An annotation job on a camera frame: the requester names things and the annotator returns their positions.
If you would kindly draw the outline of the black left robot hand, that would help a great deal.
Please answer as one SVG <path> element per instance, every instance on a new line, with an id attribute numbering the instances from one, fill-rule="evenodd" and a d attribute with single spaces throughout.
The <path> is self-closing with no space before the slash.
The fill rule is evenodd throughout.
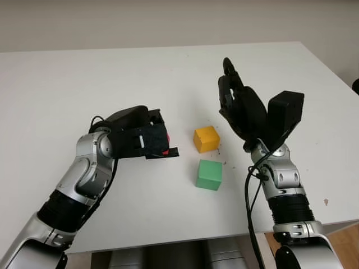
<path id="1" fill-rule="evenodd" d="M 156 124 L 165 124 L 160 109 L 149 110 L 147 106 L 138 105 L 128 109 L 120 110 L 110 115 L 107 123 L 115 129 L 126 131 Z"/>

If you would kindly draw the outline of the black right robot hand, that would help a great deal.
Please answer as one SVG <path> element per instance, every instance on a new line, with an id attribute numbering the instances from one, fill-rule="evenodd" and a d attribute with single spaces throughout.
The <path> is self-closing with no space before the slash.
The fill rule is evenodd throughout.
<path id="1" fill-rule="evenodd" d="M 261 137 L 267 112 L 256 92 L 243 84 L 229 58 L 223 59 L 224 75 L 218 79 L 220 114 L 250 152 Z"/>

